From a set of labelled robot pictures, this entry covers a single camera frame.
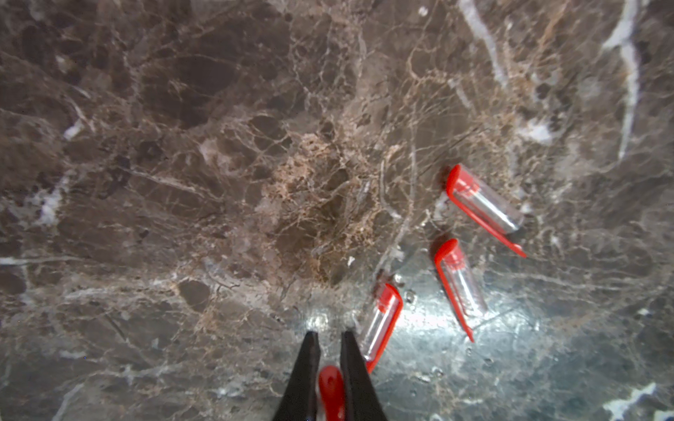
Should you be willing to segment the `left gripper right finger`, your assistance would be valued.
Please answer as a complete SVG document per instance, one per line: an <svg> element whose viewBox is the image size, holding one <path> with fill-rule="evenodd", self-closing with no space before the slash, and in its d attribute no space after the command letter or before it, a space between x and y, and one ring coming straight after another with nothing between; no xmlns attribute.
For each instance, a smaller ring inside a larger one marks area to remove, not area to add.
<svg viewBox="0 0 674 421"><path fill-rule="evenodd" d="M351 331L342 333L340 368L344 381L347 421L387 421L370 380L365 360Z"/></svg>

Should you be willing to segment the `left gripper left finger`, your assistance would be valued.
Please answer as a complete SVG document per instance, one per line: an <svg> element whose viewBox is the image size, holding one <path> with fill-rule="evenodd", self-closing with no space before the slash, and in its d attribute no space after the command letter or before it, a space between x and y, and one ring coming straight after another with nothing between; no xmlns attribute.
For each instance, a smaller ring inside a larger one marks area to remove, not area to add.
<svg viewBox="0 0 674 421"><path fill-rule="evenodd" d="M318 413L316 386L320 362L319 333L308 331L299 349L280 405L273 417L274 421L316 419Z"/></svg>

